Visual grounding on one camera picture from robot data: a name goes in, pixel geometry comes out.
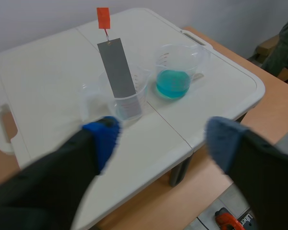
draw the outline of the white folding table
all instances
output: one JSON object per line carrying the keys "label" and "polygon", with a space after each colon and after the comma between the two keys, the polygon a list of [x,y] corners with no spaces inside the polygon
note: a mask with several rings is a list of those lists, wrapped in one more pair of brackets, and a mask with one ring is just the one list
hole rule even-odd
{"label": "white folding table", "polygon": [[[185,160],[202,146],[209,117],[237,119],[264,95],[258,77],[151,10],[112,15],[108,33],[110,39],[122,39],[127,60],[145,69],[155,69],[154,52],[165,44],[199,43],[212,55],[205,76],[180,100],[156,96],[152,76],[144,116],[122,130],[116,154],[84,195],[73,229],[90,228],[178,164],[179,176]],[[21,167],[80,128],[78,91],[104,71],[97,48],[103,41],[95,21],[0,54],[0,150],[15,154]],[[18,128],[11,143],[1,121],[5,111],[12,112]],[[99,111],[94,118],[103,115],[110,114]]]}

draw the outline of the dark clothing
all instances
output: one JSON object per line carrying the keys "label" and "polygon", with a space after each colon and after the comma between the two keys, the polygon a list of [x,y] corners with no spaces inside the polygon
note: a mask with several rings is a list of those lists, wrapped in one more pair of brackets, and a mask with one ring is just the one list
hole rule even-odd
{"label": "dark clothing", "polygon": [[277,77],[288,58],[288,22],[279,32],[279,42],[272,54],[263,63],[262,69]]}

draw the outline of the plastic measuring cup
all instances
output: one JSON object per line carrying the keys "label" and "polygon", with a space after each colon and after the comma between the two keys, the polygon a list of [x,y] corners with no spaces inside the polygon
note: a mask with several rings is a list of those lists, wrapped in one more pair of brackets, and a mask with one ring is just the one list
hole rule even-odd
{"label": "plastic measuring cup", "polygon": [[156,52],[156,87],[168,98],[183,97],[197,73],[203,73],[210,52],[201,45],[165,45]]}
{"label": "plastic measuring cup", "polygon": [[102,103],[107,105],[110,113],[120,121],[138,119],[143,115],[146,104],[147,83],[152,72],[135,64],[129,63],[128,66],[136,94],[124,98],[115,98],[107,73],[104,71],[99,76],[97,87],[96,85],[84,86],[80,91],[82,120],[87,120],[91,116],[89,111],[92,111],[92,109],[89,107],[93,103],[88,103],[88,101],[92,101],[93,98],[97,97]]}

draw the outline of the table handle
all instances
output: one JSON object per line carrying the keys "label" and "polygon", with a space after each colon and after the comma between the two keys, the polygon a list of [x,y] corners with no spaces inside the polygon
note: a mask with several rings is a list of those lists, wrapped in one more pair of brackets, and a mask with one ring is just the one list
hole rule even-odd
{"label": "table handle", "polygon": [[206,42],[205,40],[199,38],[198,36],[196,36],[195,34],[191,33],[188,30],[181,30],[181,33],[183,33],[184,35],[186,35],[188,38],[192,39],[193,41],[197,42],[198,44],[205,46],[205,48],[207,48],[208,50],[212,51],[213,47],[211,44],[209,44],[208,42]]}
{"label": "table handle", "polygon": [[9,143],[8,135],[1,119],[2,114],[5,112],[6,111],[0,106],[0,150],[7,155],[14,155],[13,146]]}

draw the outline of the cup handle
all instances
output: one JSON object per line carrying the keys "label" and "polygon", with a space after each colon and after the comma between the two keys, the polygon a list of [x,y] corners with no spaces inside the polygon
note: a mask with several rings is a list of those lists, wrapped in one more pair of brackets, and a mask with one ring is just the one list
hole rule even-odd
{"label": "cup handle", "polygon": [[101,97],[102,94],[99,88],[92,89],[91,86],[83,85],[79,92],[79,109],[80,116],[83,122],[87,121],[90,117],[89,101],[97,97]]}
{"label": "cup handle", "polygon": [[209,64],[211,53],[209,50],[205,49],[202,45],[192,46],[191,49],[194,51],[193,54],[195,54],[196,52],[201,53],[201,56],[200,56],[201,62],[198,65],[198,68],[196,69],[196,72],[193,76],[192,80],[194,80],[194,79],[204,75],[206,67]]}

